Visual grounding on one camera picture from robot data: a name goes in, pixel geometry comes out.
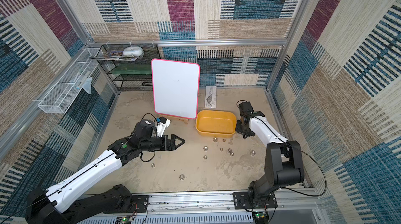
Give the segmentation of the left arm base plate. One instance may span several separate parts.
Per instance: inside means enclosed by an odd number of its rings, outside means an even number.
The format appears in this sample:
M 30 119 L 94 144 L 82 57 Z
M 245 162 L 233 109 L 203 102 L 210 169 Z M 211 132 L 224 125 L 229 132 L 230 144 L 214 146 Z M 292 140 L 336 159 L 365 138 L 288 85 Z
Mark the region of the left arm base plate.
M 123 213 L 145 213 L 147 211 L 148 195 L 132 195 L 124 197 L 110 209 L 104 211 L 104 214 L 123 214 Z

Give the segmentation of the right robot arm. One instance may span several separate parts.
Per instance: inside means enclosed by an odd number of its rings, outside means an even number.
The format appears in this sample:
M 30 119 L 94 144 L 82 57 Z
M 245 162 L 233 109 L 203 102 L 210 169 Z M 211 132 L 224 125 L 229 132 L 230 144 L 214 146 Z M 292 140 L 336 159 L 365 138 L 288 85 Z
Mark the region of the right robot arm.
M 237 103 L 240 119 L 236 132 L 244 139 L 257 136 L 265 146 L 264 175 L 250 183 L 247 200 L 251 206 L 265 207 L 278 189 L 301 183 L 305 179 L 302 152 L 297 141 L 290 141 L 255 111 L 249 101 Z

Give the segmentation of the yellow plastic storage box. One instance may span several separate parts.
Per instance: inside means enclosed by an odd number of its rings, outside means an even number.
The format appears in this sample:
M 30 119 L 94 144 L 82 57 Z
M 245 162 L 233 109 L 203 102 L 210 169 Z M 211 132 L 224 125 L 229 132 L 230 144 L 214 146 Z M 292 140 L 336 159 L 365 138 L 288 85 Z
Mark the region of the yellow plastic storage box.
M 197 114 L 195 127 L 202 136 L 226 138 L 236 133 L 236 124 L 232 112 L 202 110 Z

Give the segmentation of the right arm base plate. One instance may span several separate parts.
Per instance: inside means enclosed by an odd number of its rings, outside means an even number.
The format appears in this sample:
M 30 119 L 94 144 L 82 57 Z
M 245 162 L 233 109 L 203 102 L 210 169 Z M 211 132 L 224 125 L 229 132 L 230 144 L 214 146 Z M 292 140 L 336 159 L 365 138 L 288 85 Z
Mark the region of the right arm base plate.
M 235 209 L 252 210 L 252 209 L 269 209 L 278 206 L 275 194 L 270 193 L 262 197 L 250 197 L 248 192 L 233 192 L 233 201 Z

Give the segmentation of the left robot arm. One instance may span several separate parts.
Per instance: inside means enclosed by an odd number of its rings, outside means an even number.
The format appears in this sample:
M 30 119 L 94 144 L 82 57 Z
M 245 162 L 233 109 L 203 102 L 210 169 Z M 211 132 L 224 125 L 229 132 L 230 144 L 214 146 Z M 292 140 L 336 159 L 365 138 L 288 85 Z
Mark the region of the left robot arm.
M 174 151 L 185 140 L 164 133 L 162 123 L 141 120 L 130 136 L 112 143 L 98 158 L 62 182 L 27 197 L 26 221 L 29 224 L 77 224 L 100 213 L 136 212 L 138 204 L 122 184 L 85 199 L 80 197 L 103 178 L 131 160 L 142 158 L 145 151 Z

